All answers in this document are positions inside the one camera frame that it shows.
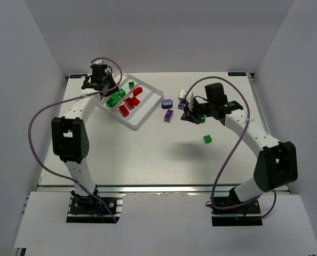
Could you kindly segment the green bush lego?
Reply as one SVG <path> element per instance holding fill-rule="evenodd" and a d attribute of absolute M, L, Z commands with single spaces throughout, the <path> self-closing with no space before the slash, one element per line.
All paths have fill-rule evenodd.
<path fill-rule="evenodd" d="M 126 95 L 126 91 L 124 89 L 120 89 L 116 92 L 116 95 L 121 99 Z"/>

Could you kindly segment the red small lego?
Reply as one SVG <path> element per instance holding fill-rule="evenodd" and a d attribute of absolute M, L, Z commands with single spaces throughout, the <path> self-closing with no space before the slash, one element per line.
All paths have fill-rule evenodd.
<path fill-rule="evenodd" d="M 134 104 L 131 98 L 126 98 L 124 104 L 131 110 L 134 108 Z"/>

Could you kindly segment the purple round flower lego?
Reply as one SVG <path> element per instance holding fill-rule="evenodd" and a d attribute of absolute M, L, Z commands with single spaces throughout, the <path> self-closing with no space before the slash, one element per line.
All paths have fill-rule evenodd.
<path fill-rule="evenodd" d="M 161 102 L 161 107 L 163 109 L 171 109 L 173 107 L 173 101 L 171 99 L 164 99 Z"/>

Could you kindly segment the green 2x4 lego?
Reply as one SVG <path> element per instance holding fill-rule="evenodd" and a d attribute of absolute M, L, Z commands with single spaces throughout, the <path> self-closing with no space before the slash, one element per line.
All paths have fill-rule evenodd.
<path fill-rule="evenodd" d="M 121 100 L 117 95 L 116 93 L 112 94 L 110 98 L 114 98 L 117 100 L 117 103 Z"/>

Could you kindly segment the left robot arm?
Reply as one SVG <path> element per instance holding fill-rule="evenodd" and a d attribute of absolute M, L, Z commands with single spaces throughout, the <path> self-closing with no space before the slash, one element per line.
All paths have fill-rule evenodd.
<path fill-rule="evenodd" d="M 93 62 L 92 75 L 86 77 L 81 88 L 83 98 L 75 100 L 71 108 L 62 116 L 51 122 L 53 152 L 67 167 L 74 179 L 75 190 L 72 195 L 76 206 L 84 213 L 94 214 L 101 208 L 97 185 L 93 182 L 86 157 L 90 144 L 85 123 L 92 111 L 101 102 L 106 92 L 89 96 L 89 93 L 113 88 L 116 83 L 109 65 L 101 60 Z"/>

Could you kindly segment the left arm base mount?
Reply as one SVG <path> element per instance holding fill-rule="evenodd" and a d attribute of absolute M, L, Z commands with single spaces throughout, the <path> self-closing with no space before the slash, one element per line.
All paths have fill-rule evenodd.
<path fill-rule="evenodd" d="M 100 199 L 108 206 L 108 209 L 118 221 L 123 205 L 122 194 L 105 194 L 99 195 Z M 73 190 L 70 192 L 70 201 L 66 216 L 67 223 L 113 223 L 116 224 L 107 208 L 91 196 L 81 196 Z"/>

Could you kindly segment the red sloped lego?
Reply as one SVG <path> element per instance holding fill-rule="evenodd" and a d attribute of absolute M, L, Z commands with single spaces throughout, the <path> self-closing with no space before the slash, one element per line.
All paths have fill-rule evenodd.
<path fill-rule="evenodd" d="M 133 96 L 136 97 L 137 95 L 139 95 L 139 94 L 142 93 L 142 92 L 143 92 L 143 89 L 142 89 L 141 86 L 139 86 L 139 87 L 137 87 L 137 88 L 135 88 L 135 89 L 133 90 Z"/>

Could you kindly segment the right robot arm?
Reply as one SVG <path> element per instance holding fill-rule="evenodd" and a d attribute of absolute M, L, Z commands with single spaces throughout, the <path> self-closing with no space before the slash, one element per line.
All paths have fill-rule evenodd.
<path fill-rule="evenodd" d="M 250 119 L 249 110 L 244 110 L 237 101 L 228 101 L 222 83 L 205 86 L 205 92 L 203 103 L 198 102 L 191 90 L 186 92 L 181 100 L 185 104 L 181 120 L 200 124 L 203 117 L 212 117 L 220 121 L 238 135 L 234 148 L 244 142 L 257 159 L 252 178 L 232 188 L 223 204 L 211 199 L 214 209 L 242 208 L 262 194 L 297 180 L 297 153 L 292 142 L 271 136 Z"/>

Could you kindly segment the purple lego brick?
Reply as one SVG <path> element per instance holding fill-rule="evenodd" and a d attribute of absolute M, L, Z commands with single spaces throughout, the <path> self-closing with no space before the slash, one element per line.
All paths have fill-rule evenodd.
<path fill-rule="evenodd" d="M 179 105 L 178 105 L 178 109 L 183 109 L 184 108 L 184 104 L 183 103 L 179 103 Z"/>
<path fill-rule="evenodd" d="M 172 116 L 173 116 L 173 110 L 168 109 L 164 115 L 164 121 L 169 123 L 172 119 Z"/>

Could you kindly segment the green lego brick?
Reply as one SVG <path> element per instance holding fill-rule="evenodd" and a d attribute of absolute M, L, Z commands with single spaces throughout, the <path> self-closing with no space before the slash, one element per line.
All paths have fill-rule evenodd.
<path fill-rule="evenodd" d="M 203 137 L 203 140 L 206 144 L 211 143 L 212 142 L 212 137 L 210 135 L 205 135 Z"/>

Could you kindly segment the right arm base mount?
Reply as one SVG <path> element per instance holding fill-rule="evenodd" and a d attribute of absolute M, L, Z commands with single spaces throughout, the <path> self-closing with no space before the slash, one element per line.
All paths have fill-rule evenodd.
<path fill-rule="evenodd" d="M 247 203 L 239 201 L 234 187 L 217 186 L 206 201 L 211 211 L 214 227 L 261 226 L 259 197 L 249 199 Z"/>

